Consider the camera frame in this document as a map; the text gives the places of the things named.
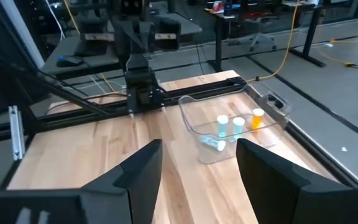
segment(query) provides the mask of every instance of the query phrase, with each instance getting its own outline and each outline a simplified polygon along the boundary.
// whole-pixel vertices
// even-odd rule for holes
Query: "gray floor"
[[[318,40],[314,41],[321,42],[327,41],[330,38],[344,38],[355,35],[358,35],[358,21],[342,22],[340,24],[321,27],[319,36],[316,37]],[[287,46],[288,36],[287,32],[275,34],[278,49],[284,49]],[[296,30],[291,46],[302,45],[305,37],[306,34],[303,30]],[[253,53],[264,52],[271,49],[271,45],[263,43],[259,45],[260,46],[258,46]],[[355,60],[358,63],[358,43],[346,45],[336,44],[332,48],[322,47],[321,45],[316,47],[320,47],[320,50],[332,57],[341,57],[343,60]],[[345,68],[338,63],[324,59],[320,56],[316,47],[312,49],[311,54],[325,61],[328,65],[326,68],[315,67],[289,54],[286,65],[283,70],[280,71],[280,76],[358,127],[358,70]],[[276,52],[262,53],[253,55],[252,58],[261,61],[271,70],[276,70],[282,61],[284,52],[283,50],[279,50]],[[248,53],[249,44],[235,47],[229,47],[224,44],[223,57],[235,58],[223,60],[223,69],[235,70],[246,79],[254,78],[256,75],[268,75],[265,70],[258,67],[246,57],[236,58],[236,56]],[[203,73],[213,73],[213,70],[205,63],[206,60],[213,58],[214,43],[210,43],[199,46],[198,50],[194,47],[187,47],[178,52],[165,52],[152,55],[150,66],[156,70],[157,78],[161,82],[166,82],[194,77],[202,75]],[[120,74],[120,71],[113,71],[106,72],[105,76],[113,77]],[[89,77],[80,77],[67,80],[67,82],[77,83],[88,82],[89,80]],[[291,116],[291,120],[304,132],[312,136],[313,139],[325,149],[327,154],[337,157],[339,163],[346,169],[352,170],[354,175],[358,176],[358,134],[335,120],[276,78],[264,82],[293,104],[295,110]],[[102,93],[100,88],[96,85],[89,85],[92,85],[92,83],[77,87],[83,88],[82,90],[89,95]],[[116,90],[119,90],[121,88],[120,85],[124,85],[124,80],[112,80],[111,85]],[[104,84],[101,84],[101,86],[105,91],[108,90]],[[57,97],[52,96],[43,102],[37,103],[32,109],[37,116],[40,116],[45,114],[50,103],[59,100]],[[0,123],[5,121],[7,121],[7,116],[0,116]],[[341,150],[342,147],[346,147],[347,152],[343,152]],[[0,142],[0,183],[11,164],[10,141]]]

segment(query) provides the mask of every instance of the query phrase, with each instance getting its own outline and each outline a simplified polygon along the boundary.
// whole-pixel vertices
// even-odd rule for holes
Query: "metal bracket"
[[[25,153],[24,132],[22,125],[22,115],[17,106],[9,107],[9,120],[11,123],[11,137],[13,160],[22,160]]]

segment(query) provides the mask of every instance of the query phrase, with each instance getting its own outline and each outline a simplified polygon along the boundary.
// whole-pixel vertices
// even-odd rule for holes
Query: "wooden tabletop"
[[[235,76],[235,72],[227,71],[162,86],[173,90]],[[105,97],[97,102],[114,100]],[[234,101],[244,102],[241,98]],[[54,111],[74,108],[65,105]],[[168,107],[165,113],[153,111],[137,114],[134,119],[123,116],[37,134],[8,189],[81,187],[153,139],[163,139],[162,179],[153,223],[257,223],[236,158],[200,163],[197,145],[183,123],[179,106]],[[287,133],[269,150],[333,179]]]

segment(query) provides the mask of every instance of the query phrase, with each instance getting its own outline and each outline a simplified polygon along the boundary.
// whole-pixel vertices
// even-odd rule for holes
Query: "clear plastic bin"
[[[202,100],[183,96],[179,99],[179,106],[198,149],[198,160],[205,164],[234,157],[238,138],[246,138],[263,147],[274,146],[280,140],[292,111],[286,99],[261,83],[249,83],[240,91]],[[265,113],[259,128],[252,129],[252,111],[257,108]],[[218,135],[219,115],[226,115],[229,121],[226,133]],[[241,132],[237,126],[234,133],[236,117],[243,118],[245,124]]]

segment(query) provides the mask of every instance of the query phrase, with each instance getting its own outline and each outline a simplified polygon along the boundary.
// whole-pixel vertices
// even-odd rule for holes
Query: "container lid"
[[[233,124],[236,126],[243,126],[245,125],[246,121],[243,118],[236,117],[233,119]]]
[[[263,116],[265,114],[265,111],[260,108],[256,108],[252,110],[252,113],[254,114],[254,116]]]
[[[216,121],[217,121],[219,124],[227,124],[227,122],[229,122],[229,118],[228,118],[226,115],[219,115],[219,116],[216,118]]]
[[[225,146],[226,146],[226,142],[223,141],[223,140],[221,140],[221,141],[218,142],[218,148],[217,148],[217,150],[218,150],[219,152],[221,152],[221,151],[223,151],[223,149],[224,149]]]

